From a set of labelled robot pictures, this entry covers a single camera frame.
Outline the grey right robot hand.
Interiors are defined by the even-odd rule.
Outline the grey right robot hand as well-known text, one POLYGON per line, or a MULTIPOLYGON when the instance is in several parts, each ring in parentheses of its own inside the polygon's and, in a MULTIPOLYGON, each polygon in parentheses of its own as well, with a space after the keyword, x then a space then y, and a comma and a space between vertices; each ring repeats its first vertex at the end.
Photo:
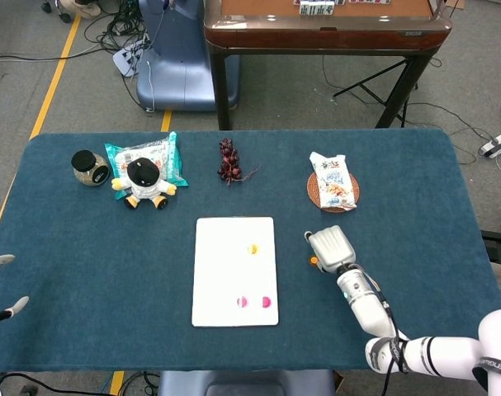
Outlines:
POLYGON ((312 247, 317 259, 316 266, 322 272, 337 274, 357 262, 353 246, 338 225, 315 233, 306 231, 304 238, 312 247))

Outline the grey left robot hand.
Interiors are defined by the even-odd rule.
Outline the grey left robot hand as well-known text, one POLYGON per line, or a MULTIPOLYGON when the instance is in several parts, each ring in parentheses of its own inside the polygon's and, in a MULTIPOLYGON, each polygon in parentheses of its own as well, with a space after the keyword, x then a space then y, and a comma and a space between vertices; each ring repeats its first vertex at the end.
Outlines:
MULTIPOLYGON (((5 266, 15 260, 15 256, 12 254, 0 255, 0 268, 5 266)), ((14 317, 20 313, 30 301, 29 296, 21 297, 13 306, 0 311, 0 322, 14 317)))

